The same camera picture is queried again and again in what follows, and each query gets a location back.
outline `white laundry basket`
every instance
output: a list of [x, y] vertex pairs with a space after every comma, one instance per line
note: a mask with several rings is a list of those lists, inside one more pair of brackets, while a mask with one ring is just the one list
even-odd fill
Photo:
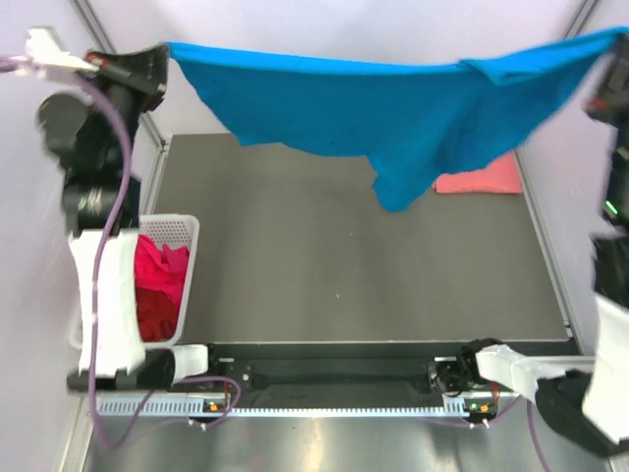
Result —
[[[184, 293], [181, 299], [175, 334], [165, 341], [146, 342], [144, 344], [146, 349], [170, 347], [179, 341], [182, 335], [184, 322], [186, 321], [186, 309], [188, 308], [193, 270], [195, 268], [195, 258], [197, 257], [199, 230], [199, 220], [188, 214], [148, 214], [140, 216], [141, 234], [145, 234], [152, 239], [158, 248], [161, 248], [162, 244], [167, 244], [171, 249], [185, 246], [190, 250]], [[78, 312], [70, 330], [70, 344], [77, 349], [82, 348], [83, 327], [81, 324], [81, 311]]]

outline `blue cloth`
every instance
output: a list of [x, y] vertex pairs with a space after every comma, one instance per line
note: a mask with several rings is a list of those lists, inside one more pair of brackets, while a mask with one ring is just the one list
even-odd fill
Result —
[[395, 211], [442, 173], [484, 168], [521, 144], [628, 31], [437, 66], [170, 47], [200, 99], [241, 145], [366, 154], [380, 203]]

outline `pink cloth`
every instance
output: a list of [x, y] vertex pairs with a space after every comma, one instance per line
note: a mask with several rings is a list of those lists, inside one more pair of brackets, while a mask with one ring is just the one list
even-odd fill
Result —
[[522, 182], [513, 151], [507, 152], [482, 170], [454, 175], [443, 174], [436, 179], [432, 187], [439, 194], [522, 193]]
[[136, 287], [136, 303], [142, 341], [158, 342], [175, 335], [179, 309], [164, 292]]
[[160, 251], [148, 236], [140, 235], [136, 247], [136, 288], [163, 292], [177, 307], [181, 306], [190, 252], [188, 248]]

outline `white wall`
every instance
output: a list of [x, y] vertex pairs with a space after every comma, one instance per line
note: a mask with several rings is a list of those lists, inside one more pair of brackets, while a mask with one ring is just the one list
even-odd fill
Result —
[[[93, 47], [70, 3], [0, 3], [0, 54], [20, 54], [28, 27], [51, 25], [78, 54]], [[34, 116], [58, 88], [0, 76], [0, 388], [2, 470], [57, 470], [78, 401], [65, 379], [77, 365], [68, 344], [77, 278], [59, 209], [62, 175], [44, 155]], [[139, 138], [135, 170], [155, 151]]]
[[[118, 50], [159, 41], [376, 62], [438, 63], [559, 38], [574, 0], [91, 0]], [[171, 64], [164, 135], [224, 128]]]
[[[604, 0], [584, 32], [627, 24], [629, 3]], [[577, 321], [573, 328], [590, 352], [596, 346], [598, 332], [590, 235], [610, 231], [600, 217], [600, 202], [612, 130], [589, 119], [582, 107], [607, 62], [605, 58], [598, 63], [576, 96], [529, 138], [521, 152], [542, 208], [549, 242], [557, 255], [573, 321]]]

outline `black work surface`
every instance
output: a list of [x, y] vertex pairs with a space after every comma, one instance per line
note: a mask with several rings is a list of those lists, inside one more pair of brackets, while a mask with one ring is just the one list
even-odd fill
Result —
[[176, 136], [157, 213], [200, 220], [186, 342], [565, 339], [523, 196], [378, 204], [364, 158]]

